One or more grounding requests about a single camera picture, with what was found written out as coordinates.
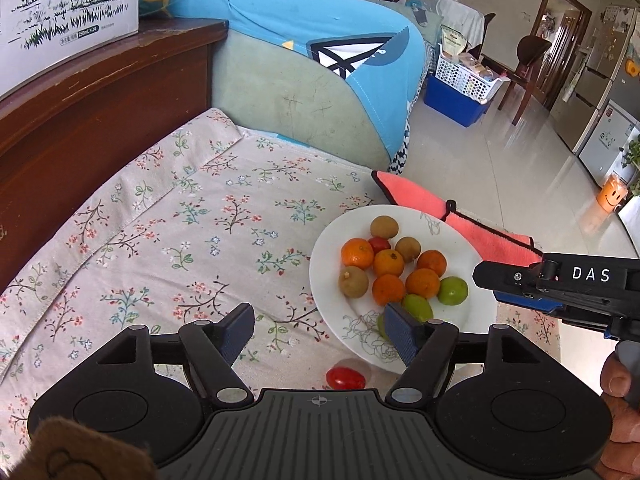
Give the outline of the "person right hand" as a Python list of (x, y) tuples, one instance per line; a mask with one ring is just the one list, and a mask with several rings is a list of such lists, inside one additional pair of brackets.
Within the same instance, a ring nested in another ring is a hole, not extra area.
[(600, 377), (602, 400), (613, 419), (608, 444), (597, 464), (602, 479), (638, 479), (640, 474), (639, 411), (626, 400), (631, 374), (612, 352), (606, 359)]

